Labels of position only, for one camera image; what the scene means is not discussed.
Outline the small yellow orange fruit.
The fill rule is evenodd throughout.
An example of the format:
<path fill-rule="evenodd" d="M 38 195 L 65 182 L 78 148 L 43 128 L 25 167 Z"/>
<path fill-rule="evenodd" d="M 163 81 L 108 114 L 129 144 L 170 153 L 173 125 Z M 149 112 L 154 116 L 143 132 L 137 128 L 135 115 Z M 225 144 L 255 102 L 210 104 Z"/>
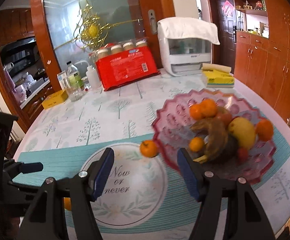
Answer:
<path fill-rule="evenodd" d="M 72 204 L 71 204 L 71 200 L 69 197 L 63 198 L 63 204 L 64 204 L 65 210 L 72 211 Z"/>

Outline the brown overripe banana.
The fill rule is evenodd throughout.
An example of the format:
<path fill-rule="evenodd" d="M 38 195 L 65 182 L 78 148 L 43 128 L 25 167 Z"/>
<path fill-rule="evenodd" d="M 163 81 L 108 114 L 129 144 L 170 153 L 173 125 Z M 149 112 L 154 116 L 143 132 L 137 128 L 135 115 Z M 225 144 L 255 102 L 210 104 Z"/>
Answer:
<path fill-rule="evenodd" d="M 201 119 L 191 126 L 191 131 L 197 134 L 205 132 L 208 136 L 203 155 L 194 159 L 200 164 L 217 159 L 228 143 L 228 133 L 223 122 L 217 118 Z"/>

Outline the small red fruit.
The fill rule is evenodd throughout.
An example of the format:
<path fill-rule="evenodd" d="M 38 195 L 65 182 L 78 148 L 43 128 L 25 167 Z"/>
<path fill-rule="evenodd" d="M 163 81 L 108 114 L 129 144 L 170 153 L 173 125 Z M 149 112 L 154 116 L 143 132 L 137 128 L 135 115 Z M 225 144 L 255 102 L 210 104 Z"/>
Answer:
<path fill-rule="evenodd" d="M 237 160 L 239 163 L 245 163 L 249 158 L 249 152 L 246 148 L 240 147 L 237 150 Z"/>

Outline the small orange tangerine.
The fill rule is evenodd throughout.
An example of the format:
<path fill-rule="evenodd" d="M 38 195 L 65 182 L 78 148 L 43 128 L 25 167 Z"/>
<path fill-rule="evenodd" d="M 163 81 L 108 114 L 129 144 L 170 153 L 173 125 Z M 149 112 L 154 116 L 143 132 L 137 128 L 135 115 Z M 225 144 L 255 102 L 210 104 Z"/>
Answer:
<path fill-rule="evenodd" d="M 189 142 L 188 146 L 192 152 L 200 152 L 205 147 L 205 142 L 204 139 L 201 137 L 194 137 Z"/>

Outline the large orange tangerine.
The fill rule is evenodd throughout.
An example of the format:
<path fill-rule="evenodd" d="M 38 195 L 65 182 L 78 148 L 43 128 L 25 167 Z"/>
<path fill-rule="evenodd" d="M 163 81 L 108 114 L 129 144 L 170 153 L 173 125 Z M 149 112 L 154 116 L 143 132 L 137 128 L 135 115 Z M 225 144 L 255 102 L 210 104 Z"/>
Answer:
<path fill-rule="evenodd" d="M 255 126 L 259 141 L 269 141 L 274 134 L 273 124 L 268 119 L 261 119 Z"/>

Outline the tree print tablecloth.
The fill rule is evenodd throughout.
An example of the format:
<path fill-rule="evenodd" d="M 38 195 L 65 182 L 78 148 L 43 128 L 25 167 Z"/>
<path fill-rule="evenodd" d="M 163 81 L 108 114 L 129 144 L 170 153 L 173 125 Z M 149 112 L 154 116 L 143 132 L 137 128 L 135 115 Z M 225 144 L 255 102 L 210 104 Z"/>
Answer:
<path fill-rule="evenodd" d="M 250 184 L 277 233 L 290 217 L 290 128 L 240 81 L 231 89 L 210 89 L 200 75 L 162 73 L 111 91 L 90 90 L 78 101 L 46 109 L 15 154 L 17 161 L 42 163 L 43 170 L 15 181 L 41 186 L 72 178 L 111 148 L 114 164 L 105 187 L 88 204 L 102 238 L 189 239 L 201 204 L 187 189 L 177 152 L 194 137 L 189 108 L 206 99 L 249 126 L 263 119 L 273 124 L 269 141 L 255 138 L 249 151 L 235 151 L 225 164 L 205 163 L 204 172 Z"/>

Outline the yellow pear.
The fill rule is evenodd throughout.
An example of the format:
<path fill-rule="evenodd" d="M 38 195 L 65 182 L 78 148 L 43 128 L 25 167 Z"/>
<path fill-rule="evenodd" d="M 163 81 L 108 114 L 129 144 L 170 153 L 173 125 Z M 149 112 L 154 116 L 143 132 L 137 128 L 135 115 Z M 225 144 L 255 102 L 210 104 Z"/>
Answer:
<path fill-rule="evenodd" d="M 256 133 L 254 125 L 244 117 L 236 117 L 228 126 L 229 133 L 237 139 L 238 146 L 250 150 L 255 144 Z"/>

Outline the yellow flat box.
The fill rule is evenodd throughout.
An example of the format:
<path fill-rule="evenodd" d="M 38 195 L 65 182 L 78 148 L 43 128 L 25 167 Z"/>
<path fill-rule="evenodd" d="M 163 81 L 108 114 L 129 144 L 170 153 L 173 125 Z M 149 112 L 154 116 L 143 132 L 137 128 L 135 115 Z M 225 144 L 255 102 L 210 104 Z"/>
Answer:
<path fill-rule="evenodd" d="M 60 90 L 46 97 L 45 100 L 42 102 L 42 106 L 44 109 L 49 109 L 65 102 L 67 98 L 67 92 L 65 90 Z"/>

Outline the clear plastic bottle green label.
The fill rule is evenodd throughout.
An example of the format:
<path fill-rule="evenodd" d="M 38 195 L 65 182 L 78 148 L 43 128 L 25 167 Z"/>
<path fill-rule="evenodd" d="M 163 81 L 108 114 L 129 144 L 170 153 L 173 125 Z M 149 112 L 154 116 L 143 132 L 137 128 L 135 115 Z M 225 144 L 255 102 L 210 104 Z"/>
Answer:
<path fill-rule="evenodd" d="M 79 88 L 83 87 L 82 78 L 80 75 L 80 72 L 78 71 L 78 68 L 72 64 L 72 61 L 67 62 L 67 78 L 69 80 L 69 83 L 72 87 L 76 86 Z"/>

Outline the yellow tissue pack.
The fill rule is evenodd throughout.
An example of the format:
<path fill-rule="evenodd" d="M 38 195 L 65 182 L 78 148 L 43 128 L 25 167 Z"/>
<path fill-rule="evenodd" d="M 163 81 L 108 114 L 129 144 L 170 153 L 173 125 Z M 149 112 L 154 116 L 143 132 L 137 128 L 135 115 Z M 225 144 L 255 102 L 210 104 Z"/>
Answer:
<path fill-rule="evenodd" d="M 202 81 L 210 88 L 234 88 L 235 78 L 231 74 L 231 67 L 219 64 L 202 64 Z"/>

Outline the white squeeze bottle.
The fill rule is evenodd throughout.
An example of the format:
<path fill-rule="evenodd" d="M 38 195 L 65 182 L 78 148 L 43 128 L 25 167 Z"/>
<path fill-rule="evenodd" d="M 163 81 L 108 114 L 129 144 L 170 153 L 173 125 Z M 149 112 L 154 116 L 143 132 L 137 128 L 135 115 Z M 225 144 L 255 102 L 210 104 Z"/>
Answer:
<path fill-rule="evenodd" d="M 86 60 L 80 60 L 78 62 L 75 63 L 75 65 L 84 65 L 86 66 L 86 77 L 88 79 L 89 85 L 92 89 L 98 89 L 99 87 L 101 87 L 101 81 L 97 72 L 97 69 L 90 65 L 88 61 Z"/>

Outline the wooden cabinet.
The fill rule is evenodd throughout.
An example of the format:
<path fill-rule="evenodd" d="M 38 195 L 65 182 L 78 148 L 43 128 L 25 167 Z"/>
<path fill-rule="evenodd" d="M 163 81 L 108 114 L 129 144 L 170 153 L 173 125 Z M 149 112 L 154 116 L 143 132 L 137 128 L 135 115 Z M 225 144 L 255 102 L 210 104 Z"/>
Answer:
<path fill-rule="evenodd" d="M 284 120 L 290 117 L 290 3 L 288 0 L 234 0 L 243 19 L 265 16 L 259 23 L 267 37 L 248 32 L 245 23 L 236 33 L 234 77 L 261 96 Z"/>

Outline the red plastic package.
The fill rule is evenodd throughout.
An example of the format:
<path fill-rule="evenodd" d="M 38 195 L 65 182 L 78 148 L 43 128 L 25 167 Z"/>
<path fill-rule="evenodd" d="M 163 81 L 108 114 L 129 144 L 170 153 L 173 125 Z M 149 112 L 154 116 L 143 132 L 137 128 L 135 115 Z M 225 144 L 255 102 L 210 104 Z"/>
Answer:
<path fill-rule="evenodd" d="M 96 61 L 105 91 L 160 74 L 148 47 L 126 50 Z"/>

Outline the gold ornament decoration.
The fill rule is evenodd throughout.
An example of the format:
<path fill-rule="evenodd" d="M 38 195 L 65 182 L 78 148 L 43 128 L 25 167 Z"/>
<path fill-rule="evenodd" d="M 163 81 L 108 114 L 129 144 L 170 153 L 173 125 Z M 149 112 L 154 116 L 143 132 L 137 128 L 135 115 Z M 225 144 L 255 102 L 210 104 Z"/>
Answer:
<path fill-rule="evenodd" d="M 110 42 L 144 37 L 139 6 L 128 5 L 127 1 L 77 0 L 68 4 L 66 41 L 54 48 L 74 43 L 82 50 L 93 51 Z"/>

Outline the white towel on appliance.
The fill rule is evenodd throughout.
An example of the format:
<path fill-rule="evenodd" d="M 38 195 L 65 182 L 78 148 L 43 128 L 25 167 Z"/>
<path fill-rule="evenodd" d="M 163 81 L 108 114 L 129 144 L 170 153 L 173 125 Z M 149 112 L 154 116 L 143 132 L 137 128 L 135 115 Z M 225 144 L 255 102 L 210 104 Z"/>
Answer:
<path fill-rule="evenodd" d="M 168 39 L 199 38 L 220 45 L 217 26 L 197 18 L 164 18 L 157 23 L 157 30 Z"/>

